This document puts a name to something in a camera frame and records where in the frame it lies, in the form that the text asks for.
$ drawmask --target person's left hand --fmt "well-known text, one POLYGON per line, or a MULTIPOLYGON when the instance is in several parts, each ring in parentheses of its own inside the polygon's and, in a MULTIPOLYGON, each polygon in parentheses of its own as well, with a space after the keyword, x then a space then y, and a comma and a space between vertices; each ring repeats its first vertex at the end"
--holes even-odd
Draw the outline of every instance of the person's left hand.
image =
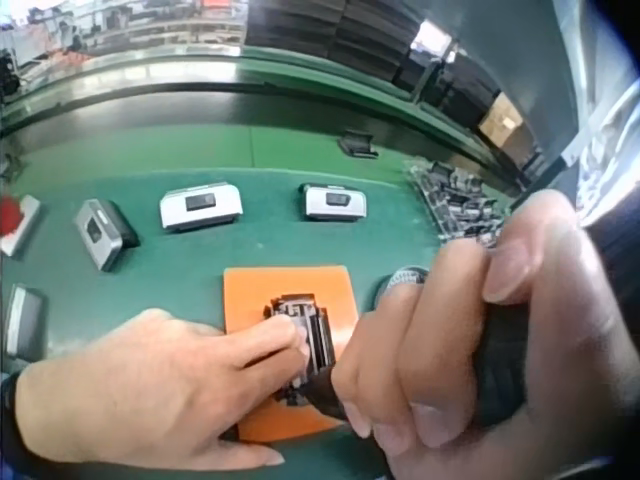
POLYGON ((279 465, 219 440, 303 371, 306 331, 273 317, 232 335, 147 310, 85 350, 28 367, 16 417, 33 453, 57 462, 175 470, 279 465))

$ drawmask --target black wristband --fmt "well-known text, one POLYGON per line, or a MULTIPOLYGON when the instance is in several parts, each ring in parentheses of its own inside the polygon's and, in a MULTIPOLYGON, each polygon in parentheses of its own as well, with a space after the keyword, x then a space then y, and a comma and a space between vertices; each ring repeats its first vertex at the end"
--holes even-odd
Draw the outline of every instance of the black wristband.
POLYGON ((20 374, 14 373, 0 386, 2 415, 1 447, 4 461, 14 471, 34 479, 69 478, 66 472, 69 464, 55 463, 30 452, 24 444, 16 420, 16 386, 20 374))

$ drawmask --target wrist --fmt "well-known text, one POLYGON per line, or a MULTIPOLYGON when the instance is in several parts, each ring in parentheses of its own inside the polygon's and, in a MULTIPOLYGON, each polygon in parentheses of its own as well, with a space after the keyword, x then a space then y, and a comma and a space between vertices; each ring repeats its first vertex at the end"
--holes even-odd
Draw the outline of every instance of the wrist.
POLYGON ((85 462, 89 458, 76 426, 73 392, 62 384, 68 377, 67 372, 61 372, 59 363, 36 363, 20 375, 16 385, 16 423, 31 453, 52 462, 85 462))

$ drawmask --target hand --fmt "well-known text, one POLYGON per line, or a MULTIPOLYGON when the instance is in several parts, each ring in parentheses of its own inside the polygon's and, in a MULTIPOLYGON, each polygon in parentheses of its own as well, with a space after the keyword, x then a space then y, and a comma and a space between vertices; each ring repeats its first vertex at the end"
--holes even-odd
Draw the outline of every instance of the hand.
POLYGON ((286 316, 223 335, 147 310, 83 351, 28 367, 17 385, 18 426, 32 452, 58 462, 278 465, 274 450, 218 437, 305 369, 305 340, 286 316))
POLYGON ((373 432, 398 480, 545 478, 606 451, 639 382, 600 260, 555 192, 519 210, 492 254, 452 242, 424 287, 388 292, 333 372, 352 427, 373 432), (485 301, 530 303, 527 403, 479 431, 471 359, 485 301))

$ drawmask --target orange pad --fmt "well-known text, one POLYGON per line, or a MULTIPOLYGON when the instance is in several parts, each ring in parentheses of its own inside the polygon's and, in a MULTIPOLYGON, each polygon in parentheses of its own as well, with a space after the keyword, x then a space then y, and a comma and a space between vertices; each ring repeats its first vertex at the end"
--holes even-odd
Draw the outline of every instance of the orange pad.
MULTIPOLYGON (((227 333, 252 327, 264 317, 264 307, 283 295, 313 294, 326 308, 336 359, 351 338, 358 310, 345 267, 231 268, 224 273, 224 314, 227 333)), ((341 422, 311 406, 287 407, 269 398, 238 424, 240 440, 273 442, 322 432, 341 422)))

